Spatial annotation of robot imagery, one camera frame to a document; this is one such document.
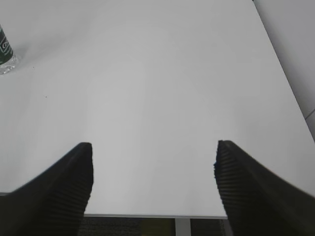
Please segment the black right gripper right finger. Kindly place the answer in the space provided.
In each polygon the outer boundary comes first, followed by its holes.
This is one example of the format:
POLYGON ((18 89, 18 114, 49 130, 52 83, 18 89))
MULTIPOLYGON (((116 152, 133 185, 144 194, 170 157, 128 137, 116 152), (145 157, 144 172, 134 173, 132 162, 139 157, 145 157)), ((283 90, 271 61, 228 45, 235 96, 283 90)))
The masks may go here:
POLYGON ((234 142, 219 140, 217 189, 235 236, 313 236, 315 199, 277 176, 234 142))

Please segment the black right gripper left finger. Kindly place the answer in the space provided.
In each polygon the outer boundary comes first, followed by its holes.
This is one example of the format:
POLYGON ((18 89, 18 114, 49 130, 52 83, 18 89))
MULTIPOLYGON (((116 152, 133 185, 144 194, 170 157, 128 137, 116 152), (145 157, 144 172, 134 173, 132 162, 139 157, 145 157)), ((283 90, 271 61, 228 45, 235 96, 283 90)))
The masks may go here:
POLYGON ((76 236, 94 183, 93 147, 79 143, 46 171, 0 198, 2 236, 76 236))

